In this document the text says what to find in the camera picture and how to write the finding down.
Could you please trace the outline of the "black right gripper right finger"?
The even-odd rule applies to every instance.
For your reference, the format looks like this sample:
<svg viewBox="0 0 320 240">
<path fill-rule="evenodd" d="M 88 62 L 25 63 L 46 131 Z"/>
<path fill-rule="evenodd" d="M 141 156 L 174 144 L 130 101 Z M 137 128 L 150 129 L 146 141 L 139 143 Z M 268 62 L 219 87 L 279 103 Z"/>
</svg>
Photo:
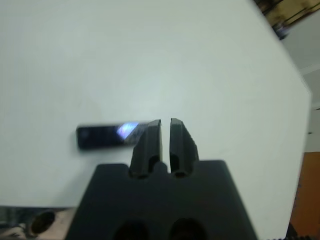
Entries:
<svg viewBox="0 0 320 240">
<path fill-rule="evenodd" d="M 171 173 L 177 178 L 189 176 L 194 163 L 200 160 L 195 141 L 178 118 L 170 121 L 169 160 Z"/>
</svg>

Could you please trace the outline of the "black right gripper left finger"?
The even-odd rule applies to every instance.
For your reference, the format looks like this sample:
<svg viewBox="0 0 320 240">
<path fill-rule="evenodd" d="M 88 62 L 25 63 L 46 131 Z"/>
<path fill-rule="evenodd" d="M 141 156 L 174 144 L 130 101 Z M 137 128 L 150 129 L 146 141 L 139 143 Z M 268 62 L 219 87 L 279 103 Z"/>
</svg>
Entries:
<svg viewBox="0 0 320 240">
<path fill-rule="evenodd" d="M 162 161 L 161 120 L 149 122 L 133 148 L 129 175 L 131 178 L 147 178 L 155 164 Z"/>
</svg>

